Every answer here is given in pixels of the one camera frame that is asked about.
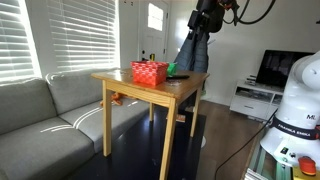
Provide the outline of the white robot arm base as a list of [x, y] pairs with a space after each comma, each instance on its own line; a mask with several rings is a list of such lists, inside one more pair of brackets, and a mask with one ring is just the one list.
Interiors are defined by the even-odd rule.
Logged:
[[282, 100], [260, 145], [276, 161], [298, 166], [309, 157], [320, 166], [320, 52], [296, 61], [289, 73]]

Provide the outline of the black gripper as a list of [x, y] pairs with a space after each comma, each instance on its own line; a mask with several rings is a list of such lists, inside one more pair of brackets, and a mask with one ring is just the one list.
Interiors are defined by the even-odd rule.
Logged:
[[222, 28], [224, 14], [225, 10], [218, 0], [198, 0], [188, 21], [187, 38], [192, 39], [196, 35], [200, 40], [204, 33], [218, 32]]

